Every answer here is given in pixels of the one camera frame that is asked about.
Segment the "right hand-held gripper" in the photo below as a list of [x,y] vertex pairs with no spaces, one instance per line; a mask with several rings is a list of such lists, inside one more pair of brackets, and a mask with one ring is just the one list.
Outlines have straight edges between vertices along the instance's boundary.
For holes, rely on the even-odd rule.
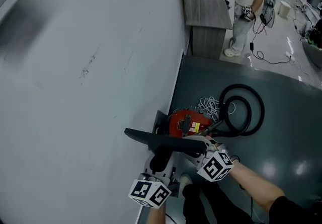
[[201,141],[206,145],[204,153],[185,153],[185,157],[196,166],[197,174],[209,182],[222,180],[234,167],[226,146],[209,136],[192,135],[185,139]]

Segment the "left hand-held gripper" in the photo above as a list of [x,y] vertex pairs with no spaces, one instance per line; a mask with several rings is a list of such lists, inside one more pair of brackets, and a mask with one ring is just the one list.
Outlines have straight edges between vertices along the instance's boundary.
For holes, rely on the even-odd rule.
[[168,197],[179,194],[178,165],[178,153],[171,153],[168,158],[151,154],[143,172],[133,181],[128,197],[142,206],[160,208]]

